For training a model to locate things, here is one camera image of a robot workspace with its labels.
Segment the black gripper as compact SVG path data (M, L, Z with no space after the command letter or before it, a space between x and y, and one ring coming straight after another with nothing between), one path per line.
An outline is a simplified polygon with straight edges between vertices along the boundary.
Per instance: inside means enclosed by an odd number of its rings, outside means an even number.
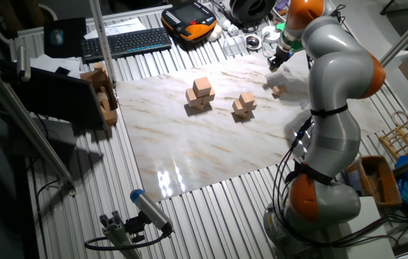
M292 55L293 53L291 52L291 46L278 44L276 48L276 61L270 58L268 59L269 70L275 71L283 63L289 60Z

